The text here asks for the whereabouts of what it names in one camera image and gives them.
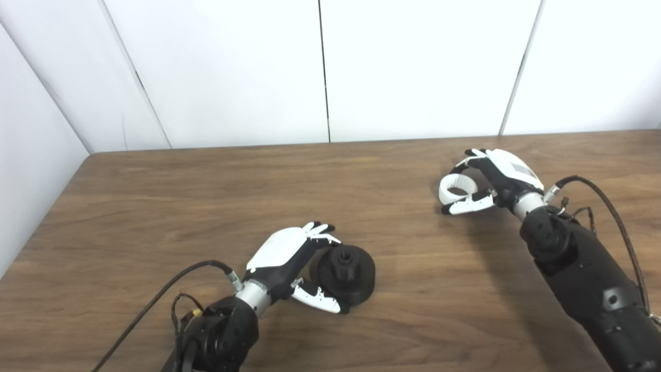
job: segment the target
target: black cable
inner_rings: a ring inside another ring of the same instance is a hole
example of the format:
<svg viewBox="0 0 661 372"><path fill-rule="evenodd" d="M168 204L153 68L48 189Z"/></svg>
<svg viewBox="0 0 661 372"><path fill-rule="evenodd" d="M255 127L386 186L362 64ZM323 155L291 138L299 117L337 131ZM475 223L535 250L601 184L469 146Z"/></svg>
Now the black cable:
<svg viewBox="0 0 661 372"><path fill-rule="evenodd" d="M156 304L156 302L165 294L165 292L167 292L167 290L170 289L170 287L172 287L184 275L190 273L191 271L193 271L195 269L199 269L200 267L204 267L204 266L218 267L219 269L222 269L225 272L226 275L229 275L233 272L231 267L225 265L224 263L222 263L220 261L216 261L214 259L211 259L209 261L202 261L202 262L195 263L194 265L188 266L186 269L181 271L179 274L175 275L172 279L170 279L169 282L167 282L167 284L165 284L165 286L163 286L163 288L161 288L161 290L154 296L154 298L151 299L151 301L149 301L149 303L145 306L145 308L143 308L142 311L140 311L137 314L136 318L133 319L133 321L131 322L131 324L128 325L128 327L126 327L124 332L122 332L120 337L117 339L117 341L115 341L115 343L108 350L106 355L104 355L103 358L101 358L101 360L99 361L97 366L94 367L92 372L98 372L98 370L101 369L101 367L103 367L103 365L108 361L108 359L110 359L110 356L112 356L112 354L115 352L115 350L117 350L117 348L120 346L120 344L124 341L126 336L128 336L128 334L131 333L131 331L136 327L137 323L145 316L145 314L147 314L149 309L151 309L154 306L154 304Z"/></svg>
<svg viewBox="0 0 661 372"><path fill-rule="evenodd" d="M627 247L627 251L629 253L629 257L631 258L631 263L633 264L633 270L636 273L636 280L638 281L638 289L641 292L641 299L642 299L642 304L645 308L645 311L647 314L651 314L650 312L650 303L648 301L647 297L647 288L645 287L645 280L642 277L642 270L641 270L641 265L638 262L638 257L636 256L636 251L633 249L633 245L631 243L631 239L629 239L629 234L627 233L627 229L624 227L624 222L622 222L622 218L619 216L617 211L615 210L615 207L613 206L613 203L606 197L606 194L603 193L603 191L597 187L594 183L592 183L590 180L583 178L579 175L571 175L569 177L565 177L561 179L560 181L556 182L555 185L559 188L562 189L567 183L574 182L574 181L579 181L583 182L587 186L589 186L592 190L594 190L597 195L599 195L600 198L602 198L603 203L606 204L606 207L608 208L608 211L613 215L613 218L615 219L615 223L617 223L617 227L620 230L620 233L622 233L622 239L624 239L624 244Z"/></svg>
<svg viewBox="0 0 661 372"><path fill-rule="evenodd" d="M170 307L170 317L172 318L172 324L175 326L175 371L179 370L179 365L181 363L181 342L182 342L182 332L183 324L181 328L179 327L179 318L176 315L176 304L180 299L186 297L195 303L195 306L198 307L200 311L204 311L202 304L195 299L195 297L187 293L179 293L175 299L172 301L172 306Z"/></svg>
<svg viewBox="0 0 661 372"><path fill-rule="evenodd" d="M576 209L576 212L574 212L574 214L572 214L570 216L570 219L571 220L575 219L576 216L578 216L578 214L581 213L584 210L588 211L588 216L590 217L590 231L592 231L596 235L597 234L597 229L594 226L594 213L592 213L592 208L582 207L582 208Z"/></svg>

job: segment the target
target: white object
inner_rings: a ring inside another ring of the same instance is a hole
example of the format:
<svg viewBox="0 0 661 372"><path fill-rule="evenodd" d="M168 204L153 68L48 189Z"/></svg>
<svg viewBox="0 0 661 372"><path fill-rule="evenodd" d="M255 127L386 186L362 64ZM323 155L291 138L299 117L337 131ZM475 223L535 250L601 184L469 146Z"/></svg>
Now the white object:
<svg viewBox="0 0 661 372"><path fill-rule="evenodd" d="M88 156L0 26L0 276Z"/></svg>
<svg viewBox="0 0 661 372"><path fill-rule="evenodd" d="M452 205L449 208L449 213L462 214L468 212L477 212L478 210L491 208L494 205L495 205L494 197L491 194L479 200L473 200L473 196L468 195L464 199L452 203Z"/></svg>
<svg viewBox="0 0 661 372"><path fill-rule="evenodd" d="M504 133L656 128L659 15L659 0L546 1Z"/></svg>
<svg viewBox="0 0 661 372"><path fill-rule="evenodd" d="M175 148L328 142L316 1L105 1Z"/></svg>
<svg viewBox="0 0 661 372"><path fill-rule="evenodd" d="M92 153L168 148L101 4L0 0L0 19Z"/></svg>
<svg viewBox="0 0 661 372"><path fill-rule="evenodd" d="M529 183L540 190L544 190L544 184L542 184L535 172L533 172L523 160L511 152L500 149L487 150L486 156L496 167L498 167L498 170L504 174L505 177L518 179L519 181Z"/></svg>
<svg viewBox="0 0 661 372"><path fill-rule="evenodd" d="M331 140L497 135L538 6L321 0Z"/></svg>
<svg viewBox="0 0 661 372"><path fill-rule="evenodd" d="M470 195L477 192L477 184L472 178L463 174L454 173L443 177L438 187L438 198L443 204L450 204L466 197L466 195L454 194L449 189L460 189L466 195Z"/></svg>
<svg viewBox="0 0 661 372"><path fill-rule="evenodd" d="M328 228L328 224L322 224L314 227L310 222L303 228L290 227L276 231L262 244L257 253L248 261L246 270L253 271L260 267L282 266L289 261L292 256L308 239L327 239L331 243L341 244L342 242L330 234L321 232Z"/></svg>
<svg viewBox="0 0 661 372"><path fill-rule="evenodd" d="M326 297L320 287L317 289L316 295L313 296L302 289L299 285L296 285L296 287L294 287L292 297L308 306L312 306L323 311L333 312L335 314L340 312L340 304L338 304L337 300L332 297Z"/></svg>

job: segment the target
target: robotic hand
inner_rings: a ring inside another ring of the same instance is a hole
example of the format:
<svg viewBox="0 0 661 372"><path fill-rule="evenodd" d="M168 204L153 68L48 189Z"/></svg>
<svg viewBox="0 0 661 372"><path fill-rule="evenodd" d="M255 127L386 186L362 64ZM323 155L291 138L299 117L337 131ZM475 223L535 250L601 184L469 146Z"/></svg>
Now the robotic hand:
<svg viewBox="0 0 661 372"><path fill-rule="evenodd" d="M310 222L273 233L248 262L243 280L233 271L227 275L237 290L234 296L181 320L176 348L161 371L238 371L259 338L259 316L278 300L293 297L321 310L346 314L348 304L299 277L318 249L342 244L328 234L333 230L333 225Z"/></svg>
<svg viewBox="0 0 661 372"><path fill-rule="evenodd" d="M588 180L567 177L546 194L544 186L521 159L504 150L467 150L468 155L441 180L442 213L460 214L505 207L522 222L520 236L564 311L590 335L614 372L661 372L659 321L649 313L642 274L640 287L625 275L594 231L562 209L548 205L558 190L582 181L600 194L616 217L627 247L624 226L605 195ZM469 167L481 171L491 186L477 184L460 173ZM452 187L468 195L451 193Z"/></svg>

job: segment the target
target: wood grain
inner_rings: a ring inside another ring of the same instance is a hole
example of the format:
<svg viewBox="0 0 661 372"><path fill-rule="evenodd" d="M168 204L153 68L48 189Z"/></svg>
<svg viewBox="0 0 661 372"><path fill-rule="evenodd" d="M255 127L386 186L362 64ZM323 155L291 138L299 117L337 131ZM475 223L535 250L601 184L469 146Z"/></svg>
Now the wood grain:
<svg viewBox="0 0 661 372"><path fill-rule="evenodd" d="M441 216L434 186L471 147L519 155L547 186L591 179L624 218L661 312L660 145L653 130L95 154L0 281L0 370L88 371L182 268L221 259L241 271L274 231L322 220L371 252L375 293L348 316L276 304L242 371L606 371L516 218ZM602 242L631 273L598 198L564 191L570 208L595 208ZM104 371L160 369L177 291L209 303L231 289L213 269L192 273Z"/></svg>

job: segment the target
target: black object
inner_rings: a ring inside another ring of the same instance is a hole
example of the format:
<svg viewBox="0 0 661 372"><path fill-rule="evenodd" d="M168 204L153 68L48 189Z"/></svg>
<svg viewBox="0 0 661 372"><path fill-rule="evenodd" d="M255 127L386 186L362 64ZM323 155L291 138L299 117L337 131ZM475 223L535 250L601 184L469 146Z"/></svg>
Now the black object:
<svg viewBox="0 0 661 372"><path fill-rule="evenodd" d="M540 207L526 216L520 236L564 311L614 372L661 372L661 333L637 286L593 232Z"/></svg>
<svg viewBox="0 0 661 372"><path fill-rule="evenodd" d="M236 372L259 339L257 315L236 297L225 297L182 320L176 349L161 372Z"/></svg>
<svg viewBox="0 0 661 372"><path fill-rule="evenodd" d="M375 275L374 260L356 246L330 249L319 260L316 272L322 290L350 306L365 302L374 292Z"/></svg>
<svg viewBox="0 0 661 372"><path fill-rule="evenodd" d="M191 265L191 266L187 267L186 269L181 271L179 274L175 275L172 279L170 279L169 282L167 282L163 286L163 288L161 288L161 290L154 296L154 298L151 299L151 301L149 301L149 303L147 303L145 308L143 308L137 314L136 318L133 319L133 321L131 322L131 324L128 325L128 327L126 327L126 329L124 330L124 332L122 332L122 334L117 339L117 341L115 341L115 343L112 345L112 347L110 347L110 349L106 352L106 355L104 355L103 358L101 358L101 360L97 363L97 366L94 367L92 372L97 372L99 369L101 369L101 367L103 367L103 365L108 361L108 359L110 359L110 356L112 356L112 354L115 352L115 350L117 350L117 348L122 344L122 342L124 341L126 336L128 336L128 334L131 333L131 331L137 326L137 323L140 322L140 320L145 316L145 314L147 314L147 312L154 306L154 304L156 304L156 302L165 294L165 292L167 292L167 290L170 289L170 287L172 287L184 275L190 273L193 270L197 270L197 269L199 269L200 267L203 267L203 266L217 267L217 268L223 270L223 272L226 275L229 275L233 272L232 268L229 267L227 264L225 264L221 261L216 261L216 260L212 259L212 260L209 260L209 261L202 261L202 262L195 263L194 265Z"/></svg>

